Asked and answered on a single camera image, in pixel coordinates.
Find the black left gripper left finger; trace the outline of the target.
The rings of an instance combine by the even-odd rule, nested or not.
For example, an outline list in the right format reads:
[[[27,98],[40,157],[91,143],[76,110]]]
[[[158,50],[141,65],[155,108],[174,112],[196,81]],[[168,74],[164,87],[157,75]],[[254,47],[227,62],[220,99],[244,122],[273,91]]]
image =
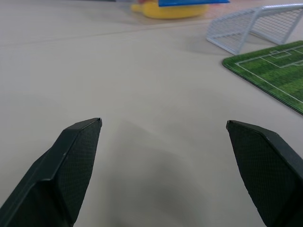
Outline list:
[[[64,129],[0,208],[2,227],[74,226],[91,179],[101,118]]]

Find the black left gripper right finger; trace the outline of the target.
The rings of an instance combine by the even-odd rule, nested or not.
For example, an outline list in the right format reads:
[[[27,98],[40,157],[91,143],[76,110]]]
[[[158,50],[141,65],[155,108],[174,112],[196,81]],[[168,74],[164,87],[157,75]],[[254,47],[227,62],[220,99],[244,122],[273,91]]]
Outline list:
[[[274,131],[226,124],[244,185],[267,227],[303,225],[303,160]]]

